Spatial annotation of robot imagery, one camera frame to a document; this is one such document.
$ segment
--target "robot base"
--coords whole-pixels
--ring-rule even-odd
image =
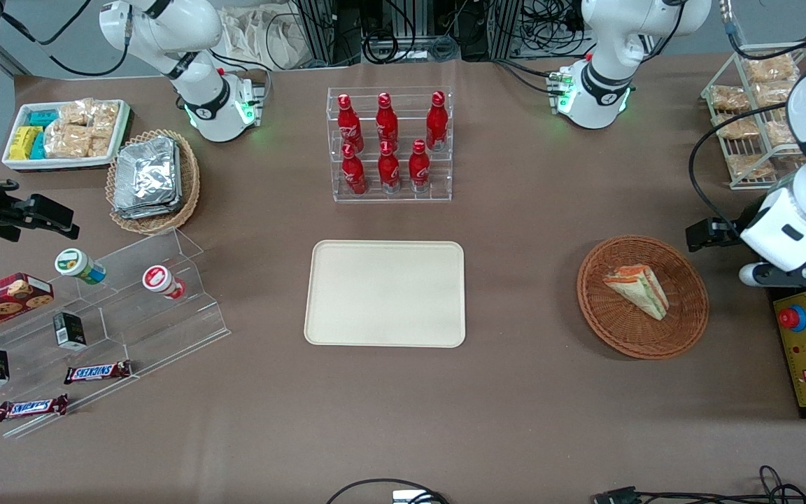
[[[556,93],[549,97],[549,104],[553,108],[553,114],[562,114],[580,127],[600,129],[614,123],[618,114],[627,108],[630,89],[620,98],[614,93],[605,95],[602,100],[611,96],[610,104],[599,105],[580,78],[587,64],[585,59],[580,60],[571,66],[563,66],[559,73],[546,78],[546,88]]]
[[[255,98],[250,80],[241,80],[232,73],[226,73],[223,78],[229,84],[229,99],[217,111],[214,118],[207,120],[196,118],[188,108],[185,109],[193,127],[201,132],[202,137],[210,141],[232,140],[247,128],[260,124],[262,106],[255,106],[253,102],[255,100],[262,102],[262,98]]]

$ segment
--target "acrylic display rack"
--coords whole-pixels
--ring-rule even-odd
[[[764,55],[770,54],[780,49],[789,48],[794,45],[790,44],[754,44],[742,45],[742,50],[750,55]],[[803,73],[806,70],[806,47],[792,51],[792,60],[796,66]],[[720,67],[720,70],[714,74],[713,79],[705,86],[701,92],[701,98],[707,103],[707,109],[711,114],[711,123],[716,124],[714,120],[719,114],[733,115],[731,112],[717,111],[714,108],[714,103],[711,99],[709,90],[714,84],[723,84],[729,86],[739,86],[745,90],[745,95],[748,96],[749,104],[752,109],[758,108],[757,99],[754,93],[751,92],[752,84],[749,82],[748,74],[742,66],[742,57],[733,53],[729,60]],[[765,123],[770,121],[785,121],[786,109],[780,108],[776,111],[768,111],[763,114],[754,116],[754,121],[758,125],[758,130],[761,131],[756,137],[746,138],[742,140],[726,140],[717,137],[720,141],[723,156],[729,157],[731,155],[747,155],[759,156],[757,162],[748,166],[743,173],[730,173],[730,188],[732,189],[768,189],[779,181],[783,176],[787,176],[802,166],[805,162],[802,153],[796,143],[784,143],[780,146],[773,146],[770,137],[765,128]],[[775,172],[771,175],[761,176],[760,178],[752,178],[751,173],[761,166],[764,162],[770,162],[774,166]]]
[[[409,182],[409,156],[412,143],[417,138],[425,139],[426,118],[431,109],[431,95],[441,90],[447,95],[446,106],[450,121],[447,123],[447,146],[441,152],[432,153],[429,170],[430,188],[426,192],[415,192]],[[400,191],[394,195],[381,190],[378,176],[378,130],[375,128],[375,115],[378,113],[379,93],[390,93],[391,104],[397,113],[400,126]],[[341,134],[338,128],[338,95],[349,95],[354,111],[359,115],[365,149],[358,154],[365,169],[369,190],[364,195],[356,195],[344,181],[341,171]],[[453,89],[438,87],[383,87],[383,88],[329,88],[326,104],[327,131],[329,132],[329,164],[332,168],[332,194],[339,203],[390,203],[450,201],[453,197]]]
[[[108,270],[98,285],[73,277],[51,281],[55,300],[0,325],[0,349],[8,352],[10,379],[0,386],[3,401],[57,398],[67,393],[67,415],[31,416],[5,421],[4,437],[22,437],[55,420],[68,419],[84,406],[131,385],[229,335],[217,301],[202,287],[192,260],[202,250],[175,229],[151,236],[98,259]],[[141,285],[151,265],[165,265],[185,282],[185,294],[168,300]],[[52,318],[69,312],[83,320],[86,349],[64,350],[55,342]],[[64,385],[67,367],[115,363],[128,358],[132,375]],[[109,414],[102,409],[96,414]]]

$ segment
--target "red button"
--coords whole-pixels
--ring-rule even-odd
[[[800,316],[794,309],[791,309],[790,307],[784,307],[783,309],[779,310],[777,319],[779,320],[779,324],[786,329],[797,328],[800,323]]]

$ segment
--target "sandwich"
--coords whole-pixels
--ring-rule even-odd
[[[652,268],[646,265],[619,267],[602,281],[615,293],[621,294],[624,299],[638,306],[656,320],[665,318],[667,309],[671,307],[665,291],[658,283],[658,278],[655,277],[655,272],[652,272]]]

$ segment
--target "snickers bar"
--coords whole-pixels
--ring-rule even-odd
[[[131,373],[130,361],[128,360],[122,360],[119,363],[99,364],[98,366],[68,367],[64,385],[69,385],[74,381],[128,377]]]
[[[13,420],[35,414],[65,414],[67,412],[67,394],[54,399],[29,402],[3,402],[0,406],[0,421]]]

